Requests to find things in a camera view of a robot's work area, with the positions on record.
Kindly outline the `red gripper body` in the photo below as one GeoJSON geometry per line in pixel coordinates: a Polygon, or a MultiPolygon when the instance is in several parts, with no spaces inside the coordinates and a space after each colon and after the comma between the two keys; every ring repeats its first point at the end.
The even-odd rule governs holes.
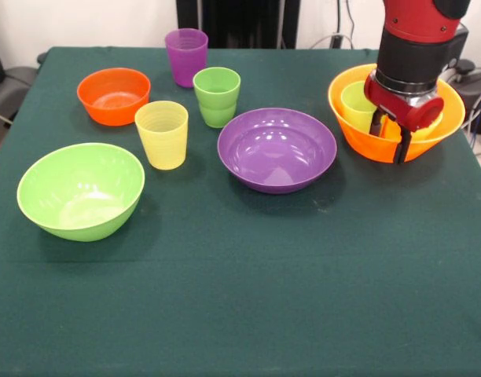
{"type": "Polygon", "coordinates": [[[364,94],[375,105],[375,112],[385,112],[401,128],[416,132],[430,126],[443,109],[436,83],[404,82],[381,70],[372,70],[365,81],[364,94]]]}

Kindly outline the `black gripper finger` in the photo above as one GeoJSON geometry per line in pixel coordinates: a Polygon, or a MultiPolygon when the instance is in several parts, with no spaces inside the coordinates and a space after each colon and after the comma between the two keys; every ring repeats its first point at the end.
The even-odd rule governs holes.
{"type": "Polygon", "coordinates": [[[401,141],[397,144],[395,149],[395,154],[393,158],[393,163],[402,164],[406,160],[406,155],[409,150],[409,146],[412,139],[412,133],[405,127],[401,128],[401,141]]]}
{"type": "Polygon", "coordinates": [[[369,133],[373,136],[380,137],[383,132],[385,112],[374,112],[369,128],[369,133]]]}

